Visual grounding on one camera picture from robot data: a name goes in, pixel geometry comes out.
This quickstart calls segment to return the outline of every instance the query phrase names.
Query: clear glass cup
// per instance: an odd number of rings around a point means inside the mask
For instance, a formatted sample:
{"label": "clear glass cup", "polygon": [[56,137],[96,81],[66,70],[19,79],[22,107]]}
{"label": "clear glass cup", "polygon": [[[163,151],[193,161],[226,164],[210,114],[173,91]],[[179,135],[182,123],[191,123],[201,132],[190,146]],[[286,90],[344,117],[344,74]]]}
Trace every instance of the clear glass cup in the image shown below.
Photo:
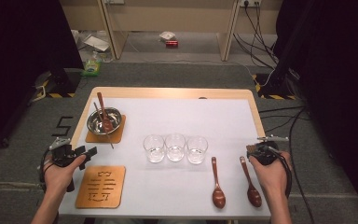
{"label": "clear glass cup", "polygon": [[151,162],[159,162],[164,159],[164,138],[160,135],[151,134],[144,140],[144,149],[146,151],[146,157]]}
{"label": "clear glass cup", "polygon": [[190,137],[187,140],[187,159],[193,164],[200,164],[205,159],[208,141],[201,136]]}
{"label": "clear glass cup", "polygon": [[186,139],[179,133],[172,133],[165,137],[167,157],[171,161],[180,161],[185,156]]}

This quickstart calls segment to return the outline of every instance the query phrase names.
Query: white tabletop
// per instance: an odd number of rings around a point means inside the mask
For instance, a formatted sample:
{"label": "white tabletop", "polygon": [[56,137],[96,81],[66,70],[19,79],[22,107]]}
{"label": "white tabletop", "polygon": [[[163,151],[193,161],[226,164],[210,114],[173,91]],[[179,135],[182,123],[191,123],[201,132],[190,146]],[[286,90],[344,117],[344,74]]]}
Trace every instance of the white tabletop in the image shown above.
{"label": "white tabletop", "polygon": [[[89,114],[93,112],[93,98]],[[81,130],[76,146],[97,147],[98,154],[86,163],[124,165],[126,175],[121,204],[115,209],[77,209],[76,197],[84,171],[74,173],[76,189],[66,193],[61,215],[85,217],[152,217],[246,219],[270,217],[264,198],[253,207],[246,191],[248,182],[241,168],[240,156],[246,146],[257,143],[254,119],[247,100],[224,99],[134,99],[104,98],[105,106],[117,108],[126,115],[121,142],[112,149],[109,144],[86,143],[87,127]],[[179,162],[164,158],[149,162],[143,149],[144,138],[151,134],[182,133],[185,137],[202,135],[209,148],[202,164],[191,164],[186,157]],[[220,186],[227,197],[226,206],[213,205],[214,188],[211,157],[217,158]],[[252,165],[249,172],[255,187],[262,193]]]}

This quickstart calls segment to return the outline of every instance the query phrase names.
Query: wooden trivet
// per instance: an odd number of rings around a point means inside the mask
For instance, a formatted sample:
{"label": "wooden trivet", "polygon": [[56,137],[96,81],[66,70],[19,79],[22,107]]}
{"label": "wooden trivet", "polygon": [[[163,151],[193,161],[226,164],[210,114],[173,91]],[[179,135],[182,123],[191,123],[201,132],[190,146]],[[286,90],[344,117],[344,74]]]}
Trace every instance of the wooden trivet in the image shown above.
{"label": "wooden trivet", "polygon": [[76,208],[117,208],[123,190],[124,166],[89,166],[77,194]]}
{"label": "wooden trivet", "polygon": [[[121,123],[120,126],[114,132],[110,133],[110,141],[111,143],[119,143],[121,141],[121,137],[123,136],[124,125],[126,123],[126,116],[121,115]],[[87,143],[109,143],[109,139],[106,137],[105,134],[95,134],[87,132],[86,135],[86,142]]]}

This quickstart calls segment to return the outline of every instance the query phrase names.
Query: stainless steel bowl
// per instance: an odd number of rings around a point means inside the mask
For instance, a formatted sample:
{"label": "stainless steel bowl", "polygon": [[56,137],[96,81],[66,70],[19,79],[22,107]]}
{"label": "stainless steel bowl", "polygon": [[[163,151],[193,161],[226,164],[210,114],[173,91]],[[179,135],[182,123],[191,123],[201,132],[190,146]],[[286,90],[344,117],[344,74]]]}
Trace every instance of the stainless steel bowl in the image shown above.
{"label": "stainless steel bowl", "polygon": [[[120,126],[121,114],[117,109],[115,109],[113,107],[106,107],[105,111],[106,111],[107,117],[109,118],[109,120],[112,122],[112,125],[113,125],[113,130],[111,132],[109,132],[109,133],[112,133],[115,130],[117,130],[117,128]],[[103,129],[103,123],[100,120],[98,113],[103,118],[103,111],[101,109],[99,109],[98,111],[92,112],[92,114],[87,119],[87,128],[89,129],[90,132],[95,133],[95,134],[106,134],[106,132]]]}

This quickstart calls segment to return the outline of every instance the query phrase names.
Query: human arm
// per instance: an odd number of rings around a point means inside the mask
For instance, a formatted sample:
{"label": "human arm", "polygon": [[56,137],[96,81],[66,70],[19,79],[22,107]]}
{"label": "human arm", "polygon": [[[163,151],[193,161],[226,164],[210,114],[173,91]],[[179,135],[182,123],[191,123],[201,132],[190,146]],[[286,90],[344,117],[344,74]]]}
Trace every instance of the human arm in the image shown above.
{"label": "human arm", "polygon": [[[290,163],[290,154],[281,152],[286,161]],[[270,165],[262,165],[255,157],[251,156],[249,162],[254,166],[257,179],[267,197],[272,224],[291,224],[288,199],[285,195],[286,172],[279,160]]]}
{"label": "human arm", "polygon": [[62,202],[63,195],[66,192],[66,188],[72,181],[74,171],[85,159],[85,155],[79,156],[66,167],[59,167],[51,164],[51,162],[45,165],[44,169],[47,189],[43,201],[34,215],[32,224],[53,223]]}

